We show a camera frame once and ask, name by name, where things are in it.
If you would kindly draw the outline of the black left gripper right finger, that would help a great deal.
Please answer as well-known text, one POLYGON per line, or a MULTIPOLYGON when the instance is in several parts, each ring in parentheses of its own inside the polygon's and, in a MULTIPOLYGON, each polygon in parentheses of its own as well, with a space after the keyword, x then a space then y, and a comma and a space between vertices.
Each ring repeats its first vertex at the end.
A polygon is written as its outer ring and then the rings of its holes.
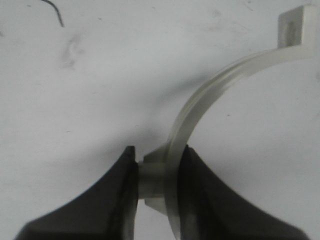
POLYGON ((254 206, 219 179, 186 146, 178 172, 183 240, 307 240, 299 228, 254 206))

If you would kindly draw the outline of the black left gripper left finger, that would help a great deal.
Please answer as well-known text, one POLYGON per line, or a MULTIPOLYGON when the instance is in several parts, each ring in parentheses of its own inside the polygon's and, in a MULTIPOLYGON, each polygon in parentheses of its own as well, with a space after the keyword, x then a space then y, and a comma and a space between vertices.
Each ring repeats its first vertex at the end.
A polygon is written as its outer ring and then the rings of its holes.
POLYGON ((60 208, 28 222, 17 240, 132 240, 138 205, 138 163, 127 146, 94 185, 60 208))

